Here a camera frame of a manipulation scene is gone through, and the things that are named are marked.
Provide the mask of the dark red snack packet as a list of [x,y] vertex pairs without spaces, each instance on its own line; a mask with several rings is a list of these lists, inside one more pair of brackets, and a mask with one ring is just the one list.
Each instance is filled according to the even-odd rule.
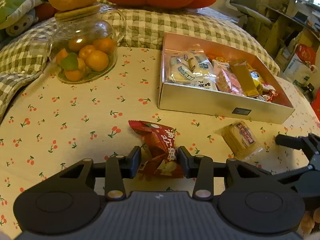
[[151,158],[140,165],[139,173],[147,177],[184,177],[177,163],[175,132],[172,127],[141,120],[130,120],[129,126],[142,137],[151,154]]

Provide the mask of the orange clear cracker packet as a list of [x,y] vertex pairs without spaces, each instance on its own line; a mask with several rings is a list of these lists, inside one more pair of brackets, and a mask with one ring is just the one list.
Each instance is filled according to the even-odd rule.
[[236,159],[247,160],[263,148],[244,121],[237,121],[221,130],[221,135]]

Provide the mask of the yellow snack bag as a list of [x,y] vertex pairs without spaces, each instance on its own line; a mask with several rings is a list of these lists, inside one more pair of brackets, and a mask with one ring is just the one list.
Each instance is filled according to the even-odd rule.
[[262,84],[265,82],[262,76],[257,72],[256,69],[252,68],[250,64],[247,65],[251,78],[255,84],[256,89],[258,92],[263,90]]

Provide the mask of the gold brown wafer bar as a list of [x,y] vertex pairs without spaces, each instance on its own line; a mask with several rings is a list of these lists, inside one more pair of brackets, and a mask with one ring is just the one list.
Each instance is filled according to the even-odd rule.
[[233,74],[236,76],[239,81],[242,91],[247,97],[256,97],[259,95],[259,92],[253,82],[253,79],[249,73],[247,67],[247,61],[245,59],[233,60],[229,63],[230,68]]

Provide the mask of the white barcode bread packet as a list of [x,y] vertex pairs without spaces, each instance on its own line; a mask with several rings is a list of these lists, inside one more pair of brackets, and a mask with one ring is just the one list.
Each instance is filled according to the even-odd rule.
[[194,54],[188,60],[189,69],[195,77],[215,79],[214,67],[204,54]]

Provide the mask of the clear bread roll packet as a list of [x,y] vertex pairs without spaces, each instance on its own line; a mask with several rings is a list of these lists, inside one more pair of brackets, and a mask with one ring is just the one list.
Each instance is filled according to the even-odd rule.
[[168,79],[173,83],[191,84],[195,83],[199,78],[196,77],[190,70],[189,59],[192,59],[194,54],[183,52],[174,54],[169,60]]

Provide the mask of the red plastic chair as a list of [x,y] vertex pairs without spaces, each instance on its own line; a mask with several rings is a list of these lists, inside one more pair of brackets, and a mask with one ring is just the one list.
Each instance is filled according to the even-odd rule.
[[316,96],[311,103],[311,107],[317,116],[318,120],[320,121],[320,89],[317,90]]

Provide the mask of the red white candy packet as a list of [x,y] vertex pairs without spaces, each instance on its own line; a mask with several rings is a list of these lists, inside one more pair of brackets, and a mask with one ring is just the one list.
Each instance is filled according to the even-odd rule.
[[278,93],[272,85],[268,83],[262,83],[261,86],[262,86],[262,97],[267,102],[273,102],[274,99],[278,97]]

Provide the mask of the cherry print tablecloth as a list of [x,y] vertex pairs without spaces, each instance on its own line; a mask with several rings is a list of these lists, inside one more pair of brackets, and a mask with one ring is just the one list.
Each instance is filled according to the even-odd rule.
[[172,127],[192,154],[232,156],[218,134],[232,119],[157,107],[160,71],[160,51],[119,48],[116,66],[97,80],[68,85],[47,67],[22,91],[1,123],[1,239],[21,233],[12,211],[21,192],[85,157],[102,162],[141,145],[129,120]]

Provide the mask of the white small snack packet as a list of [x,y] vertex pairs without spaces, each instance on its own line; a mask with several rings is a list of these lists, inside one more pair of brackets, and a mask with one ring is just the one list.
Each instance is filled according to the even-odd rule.
[[217,90],[215,82],[208,78],[195,78],[193,80],[193,86],[197,88],[212,90],[212,91]]

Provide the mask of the red gift bag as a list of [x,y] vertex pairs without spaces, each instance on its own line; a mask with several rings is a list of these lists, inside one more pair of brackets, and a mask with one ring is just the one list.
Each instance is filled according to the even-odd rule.
[[298,56],[300,61],[306,66],[315,65],[316,62],[316,52],[312,47],[308,47],[304,44],[298,44],[295,49],[295,54]]

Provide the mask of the pink cardboard tray box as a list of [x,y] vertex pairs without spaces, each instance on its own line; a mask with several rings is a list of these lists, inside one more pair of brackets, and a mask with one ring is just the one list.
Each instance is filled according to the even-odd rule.
[[257,56],[173,33],[163,38],[158,107],[274,124],[295,111]]

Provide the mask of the wooden desk shelf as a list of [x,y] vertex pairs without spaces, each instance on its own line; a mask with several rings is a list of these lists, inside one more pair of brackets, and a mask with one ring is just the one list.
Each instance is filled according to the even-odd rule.
[[312,10],[297,0],[291,0],[285,10],[274,9],[261,4],[260,9],[271,24],[262,23],[257,41],[284,71],[289,64],[296,46],[304,44],[315,53],[319,50],[319,32],[308,25]]

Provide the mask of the grey office chair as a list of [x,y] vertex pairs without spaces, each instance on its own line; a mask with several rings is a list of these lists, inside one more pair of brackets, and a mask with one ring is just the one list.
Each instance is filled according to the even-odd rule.
[[258,12],[257,0],[226,0],[226,7],[241,14],[238,25],[247,32],[259,32],[263,24],[267,27],[273,25],[269,18]]

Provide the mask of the grey plush toy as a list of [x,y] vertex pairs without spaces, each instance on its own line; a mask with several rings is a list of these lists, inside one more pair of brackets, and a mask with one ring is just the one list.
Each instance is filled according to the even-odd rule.
[[16,23],[7,27],[5,32],[11,37],[17,37],[36,23],[39,18],[36,16],[35,9],[31,9],[25,15],[23,15]]

